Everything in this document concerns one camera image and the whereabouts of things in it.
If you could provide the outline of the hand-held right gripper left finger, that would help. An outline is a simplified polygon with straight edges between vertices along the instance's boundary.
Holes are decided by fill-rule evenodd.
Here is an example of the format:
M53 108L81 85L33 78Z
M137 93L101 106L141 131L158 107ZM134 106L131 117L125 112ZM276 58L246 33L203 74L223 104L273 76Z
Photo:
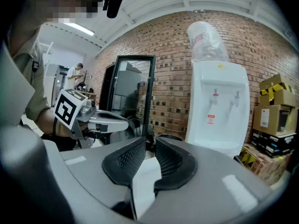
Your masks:
M132 180L145 155L145 137L61 152L70 172L91 196L128 218L136 217Z

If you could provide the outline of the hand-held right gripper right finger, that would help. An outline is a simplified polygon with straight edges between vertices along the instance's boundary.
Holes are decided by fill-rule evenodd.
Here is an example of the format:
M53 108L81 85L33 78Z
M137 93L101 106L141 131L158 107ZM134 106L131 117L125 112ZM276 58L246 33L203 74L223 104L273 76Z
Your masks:
M162 141L191 153L198 168L175 190L158 192L142 224L257 224L280 198L264 181L227 155L178 140Z

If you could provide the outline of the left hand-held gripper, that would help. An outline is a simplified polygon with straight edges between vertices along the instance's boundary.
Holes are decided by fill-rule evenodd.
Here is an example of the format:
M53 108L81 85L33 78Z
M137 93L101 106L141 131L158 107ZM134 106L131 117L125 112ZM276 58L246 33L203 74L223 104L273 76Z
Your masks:
M93 146L97 136L95 131L114 133L128 128L128 121L121 115L97 110L93 99L74 89L60 91L54 114L81 149Z

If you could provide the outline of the person's left hand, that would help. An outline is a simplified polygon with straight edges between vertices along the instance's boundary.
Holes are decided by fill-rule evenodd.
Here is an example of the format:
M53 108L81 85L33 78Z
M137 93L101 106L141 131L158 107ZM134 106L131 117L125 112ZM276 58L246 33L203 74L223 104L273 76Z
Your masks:
M82 134L88 133L88 124L84 122L78 122L79 128ZM71 133L71 130L68 129L64 124L62 124L59 120L56 123L55 135L59 137L67 137L75 140L75 136Z

